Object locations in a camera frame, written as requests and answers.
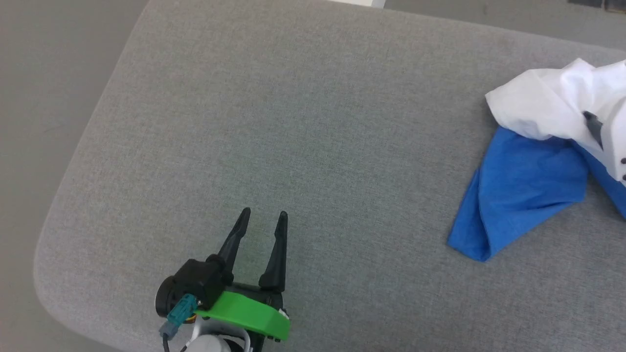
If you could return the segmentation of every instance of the white cloth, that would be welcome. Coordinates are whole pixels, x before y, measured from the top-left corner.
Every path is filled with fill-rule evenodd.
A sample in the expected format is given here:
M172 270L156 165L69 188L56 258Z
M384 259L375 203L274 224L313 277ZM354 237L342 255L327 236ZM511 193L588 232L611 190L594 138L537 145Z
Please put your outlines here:
M613 158L593 139L582 112L596 114L602 123L624 114L626 61L596 68L577 59L562 70L528 70L485 97L502 127L536 140L572 139L614 169L609 165Z

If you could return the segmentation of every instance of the gray floor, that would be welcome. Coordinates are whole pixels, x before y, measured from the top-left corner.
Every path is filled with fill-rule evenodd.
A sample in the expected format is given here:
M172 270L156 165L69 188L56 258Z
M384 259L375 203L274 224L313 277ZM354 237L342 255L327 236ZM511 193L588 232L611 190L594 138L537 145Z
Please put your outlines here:
M626 49L626 14L567 0L387 0L385 8Z
M112 352L50 318L33 251L146 0L0 0L0 351ZM387 0L387 8L626 49L626 15L566 0Z

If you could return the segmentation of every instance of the blue cloth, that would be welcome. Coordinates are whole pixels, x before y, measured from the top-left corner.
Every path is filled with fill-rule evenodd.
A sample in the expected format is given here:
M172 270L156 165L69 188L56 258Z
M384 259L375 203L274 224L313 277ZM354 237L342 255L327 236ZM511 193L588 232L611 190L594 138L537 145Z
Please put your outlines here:
M590 170L626 217L626 187L576 143L532 140L499 127L465 193L448 245L487 261L549 217L581 202Z

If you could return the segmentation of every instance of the gray fabric surface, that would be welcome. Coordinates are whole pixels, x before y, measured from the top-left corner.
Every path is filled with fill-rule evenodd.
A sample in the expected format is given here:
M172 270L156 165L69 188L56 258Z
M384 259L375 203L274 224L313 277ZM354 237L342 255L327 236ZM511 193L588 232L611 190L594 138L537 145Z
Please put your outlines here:
M597 184L487 264L445 242L496 127L484 93L625 54L319 1L153 0L44 225L39 297L158 351L158 285L250 206L240 282L290 214L291 337L266 351L624 351L624 221Z

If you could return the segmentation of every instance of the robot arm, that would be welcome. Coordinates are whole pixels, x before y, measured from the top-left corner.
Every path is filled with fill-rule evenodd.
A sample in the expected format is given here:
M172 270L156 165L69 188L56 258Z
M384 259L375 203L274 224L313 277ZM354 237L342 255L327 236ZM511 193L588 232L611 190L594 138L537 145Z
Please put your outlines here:
M282 306L282 292L288 216L280 213L272 255L258 286L234 282L232 274L249 219L250 208L245 208L218 254L204 262L189 259L159 287L155 308L167 318L159 330L166 352L168 341L183 323L195 324L184 348L188 352L260 352L265 338L287 339L290 321Z

